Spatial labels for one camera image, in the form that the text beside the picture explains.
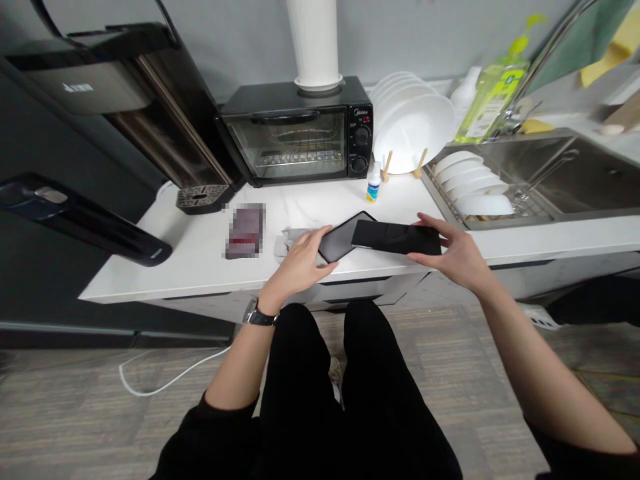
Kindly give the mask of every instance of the white countertop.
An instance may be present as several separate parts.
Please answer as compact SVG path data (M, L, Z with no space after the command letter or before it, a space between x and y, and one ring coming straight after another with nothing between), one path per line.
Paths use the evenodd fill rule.
M586 120L552 121L590 136L636 161L639 134L617 139L594 135ZM98 303L144 301L188 295L257 289L278 268L275 239L291 228L338 225L361 210L379 221L412 223L422 211L443 218L426 187L409 173L394 175L380 187L378 202L365 200L366 180L340 180L252 188L244 186L225 211L188 216L175 207L177 188L170 186L149 208L140 228L173 246L168 260L142 267L112 256L80 295ZM264 203L263 251L254 259L224 258L234 208ZM550 223L532 227L474 231L476 244L490 265L640 250L640 216ZM339 262L327 281L353 280L428 271L402 255L356 249Z

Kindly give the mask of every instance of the watch strap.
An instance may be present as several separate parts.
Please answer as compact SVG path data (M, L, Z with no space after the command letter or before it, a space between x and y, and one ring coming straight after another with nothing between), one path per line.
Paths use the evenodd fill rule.
M247 307L245 314L245 323L250 325L262 325L265 327L272 326L277 320L278 315L265 315L258 310L258 299L252 299Z

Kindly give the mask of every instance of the black pants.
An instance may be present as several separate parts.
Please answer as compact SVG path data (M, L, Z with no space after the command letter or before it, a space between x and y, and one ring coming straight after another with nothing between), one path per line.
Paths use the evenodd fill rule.
M462 478L389 322L372 301L349 304L345 353L343 412L313 316L298 304L282 310L260 413L267 470L294 470L299 478Z

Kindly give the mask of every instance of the oven knob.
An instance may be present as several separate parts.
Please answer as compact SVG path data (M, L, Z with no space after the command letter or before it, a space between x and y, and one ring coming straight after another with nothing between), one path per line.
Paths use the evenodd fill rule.
M351 170L354 173L362 173L367 169L367 161L362 157L356 157L351 160Z
M369 130L364 127L358 128L358 130L353 132L353 141L359 147L367 145L369 143Z

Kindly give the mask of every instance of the dish soap bottle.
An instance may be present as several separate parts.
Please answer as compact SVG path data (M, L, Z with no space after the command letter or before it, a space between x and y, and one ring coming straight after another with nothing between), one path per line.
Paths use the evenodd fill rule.
M500 113L527 74L530 62L522 56L529 44L529 30L547 19L534 14L527 19L527 28L511 44L504 57L488 66L478 82L478 93L454 138L456 143L480 143L493 130Z

